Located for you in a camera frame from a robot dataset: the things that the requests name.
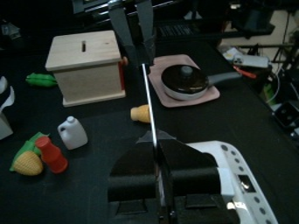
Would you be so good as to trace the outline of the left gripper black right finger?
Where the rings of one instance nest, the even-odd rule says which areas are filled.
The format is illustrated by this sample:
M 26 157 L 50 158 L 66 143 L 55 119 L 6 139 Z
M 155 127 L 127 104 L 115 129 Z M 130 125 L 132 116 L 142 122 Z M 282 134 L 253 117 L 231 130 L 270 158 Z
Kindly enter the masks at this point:
M 160 224 L 234 224 L 215 157 L 160 135 Z

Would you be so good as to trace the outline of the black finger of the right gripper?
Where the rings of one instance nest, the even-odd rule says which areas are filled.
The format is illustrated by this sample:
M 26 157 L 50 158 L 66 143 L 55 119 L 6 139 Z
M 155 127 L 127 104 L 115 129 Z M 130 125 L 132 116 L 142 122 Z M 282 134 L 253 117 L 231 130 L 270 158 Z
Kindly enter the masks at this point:
M 127 14 L 124 10 L 123 0 L 108 1 L 108 15 L 114 30 L 119 37 L 122 46 L 126 48 L 127 57 L 131 63 L 138 62 L 136 47 L 132 40 L 130 26 L 127 22 Z
M 143 35 L 142 45 L 136 48 L 138 65 L 151 66 L 155 59 L 154 8 L 151 0 L 135 0 L 139 27 Z

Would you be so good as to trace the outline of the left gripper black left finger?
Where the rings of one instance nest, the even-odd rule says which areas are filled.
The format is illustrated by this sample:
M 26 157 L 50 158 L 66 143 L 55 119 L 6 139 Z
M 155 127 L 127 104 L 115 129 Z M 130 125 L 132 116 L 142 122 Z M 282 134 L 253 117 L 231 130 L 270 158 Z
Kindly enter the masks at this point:
M 155 159 L 150 131 L 116 160 L 108 177 L 110 224 L 158 224 Z

